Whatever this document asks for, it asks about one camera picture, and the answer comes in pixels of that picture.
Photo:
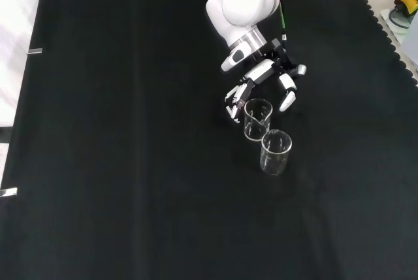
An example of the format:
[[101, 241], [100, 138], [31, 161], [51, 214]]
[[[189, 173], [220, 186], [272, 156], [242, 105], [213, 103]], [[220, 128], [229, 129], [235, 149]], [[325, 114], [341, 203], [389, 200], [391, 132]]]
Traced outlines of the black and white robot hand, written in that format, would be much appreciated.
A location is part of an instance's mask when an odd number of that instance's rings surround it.
[[306, 74], [306, 65], [291, 62], [283, 44], [273, 39], [262, 47], [260, 62], [252, 67], [225, 96], [225, 109], [230, 118], [240, 122], [240, 114], [251, 96], [251, 91], [275, 76], [279, 91], [283, 93], [278, 111], [284, 113], [296, 101], [297, 86], [295, 80]]

